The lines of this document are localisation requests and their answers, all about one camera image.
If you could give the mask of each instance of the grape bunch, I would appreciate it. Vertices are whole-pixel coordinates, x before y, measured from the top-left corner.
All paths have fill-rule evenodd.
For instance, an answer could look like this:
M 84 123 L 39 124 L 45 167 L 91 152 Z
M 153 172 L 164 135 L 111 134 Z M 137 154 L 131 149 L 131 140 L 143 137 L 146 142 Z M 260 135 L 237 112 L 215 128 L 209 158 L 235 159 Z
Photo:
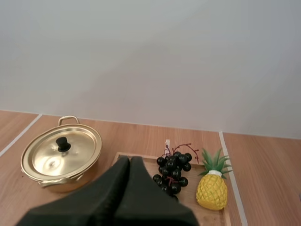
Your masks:
M 159 165 L 159 172 L 162 175 L 156 174 L 153 176 L 153 180 L 157 185 L 178 201 L 175 194 L 181 191 L 181 187 L 186 187 L 188 179 L 182 177 L 181 171 L 191 170 L 190 161 L 192 159 L 191 154 L 182 154 L 181 152 L 175 152 L 172 156 L 166 156 L 165 158 L 157 158 L 157 164 Z

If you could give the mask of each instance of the pot handle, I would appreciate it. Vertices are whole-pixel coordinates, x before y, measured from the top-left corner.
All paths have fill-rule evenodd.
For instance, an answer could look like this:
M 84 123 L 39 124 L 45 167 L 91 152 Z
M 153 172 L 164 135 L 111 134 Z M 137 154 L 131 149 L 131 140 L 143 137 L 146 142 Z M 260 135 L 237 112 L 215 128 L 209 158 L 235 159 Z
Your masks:
M 64 116 L 64 117 L 62 117 L 62 118 L 60 118 L 60 119 L 58 120 L 58 125 L 61 126 L 61 125 L 62 125 L 62 121 L 65 120 L 65 119 L 75 119 L 75 120 L 76 120 L 76 123 L 79 124 L 78 118 L 76 118 L 76 117 L 73 116 L 73 115 L 67 115 L 67 116 Z
M 79 181 L 79 179 L 81 179 L 83 177 L 83 175 L 84 174 L 80 174 L 79 176 L 76 176 L 74 178 L 61 178 L 61 179 L 57 179 L 57 180 L 45 180 L 45 181 L 38 182 L 38 184 L 41 185 L 41 187 L 43 187 L 43 188 L 53 186 L 53 185 L 63 185 L 63 184 L 67 184 L 70 182 L 77 182 L 77 181 Z
M 71 181 L 70 178 L 61 178 L 61 179 L 57 179 L 57 180 L 40 181 L 40 182 L 38 182 L 38 184 L 41 185 L 41 187 L 45 188 L 45 187 L 49 187 L 49 186 L 53 186 L 53 185 L 63 185 L 70 181 Z

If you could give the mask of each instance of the lid knob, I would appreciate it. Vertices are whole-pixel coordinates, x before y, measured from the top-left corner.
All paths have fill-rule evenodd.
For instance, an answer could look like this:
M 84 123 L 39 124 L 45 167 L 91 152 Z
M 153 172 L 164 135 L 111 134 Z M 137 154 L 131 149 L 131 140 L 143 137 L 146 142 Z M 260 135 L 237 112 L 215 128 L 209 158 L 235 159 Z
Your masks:
M 58 145 L 59 152 L 66 152 L 70 149 L 71 145 L 67 142 L 66 137 L 60 137 L 55 141 Z

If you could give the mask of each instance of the metal pot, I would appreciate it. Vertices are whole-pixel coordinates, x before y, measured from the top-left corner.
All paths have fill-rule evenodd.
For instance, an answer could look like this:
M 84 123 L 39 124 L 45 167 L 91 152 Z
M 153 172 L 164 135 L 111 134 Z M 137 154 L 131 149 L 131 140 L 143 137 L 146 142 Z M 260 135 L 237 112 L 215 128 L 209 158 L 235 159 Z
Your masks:
M 73 118 L 77 124 L 62 125 Z M 75 116 L 35 138 L 24 150 L 21 168 L 30 179 L 53 192 L 69 192 L 93 179 L 102 148 L 99 133 Z

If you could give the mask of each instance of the pineapple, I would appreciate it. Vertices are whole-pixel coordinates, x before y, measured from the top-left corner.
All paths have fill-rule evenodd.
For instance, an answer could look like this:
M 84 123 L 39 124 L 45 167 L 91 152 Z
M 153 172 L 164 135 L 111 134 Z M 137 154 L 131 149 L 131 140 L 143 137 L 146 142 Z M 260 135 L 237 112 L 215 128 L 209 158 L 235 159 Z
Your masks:
M 205 149 L 203 150 L 203 163 L 206 171 L 200 173 L 204 177 L 198 184 L 197 201 L 207 209 L 221 210 L 227 204 L 227 186 L 223 179 L 226 179 L 224 174 L 231 172 L 231 170 L 223 169 L 230 167 L 230 165 L 225 164 L 229 158 L 228 156 L 220 158 L 222 150 L 220 149 L 212 160 L 210 154 Z

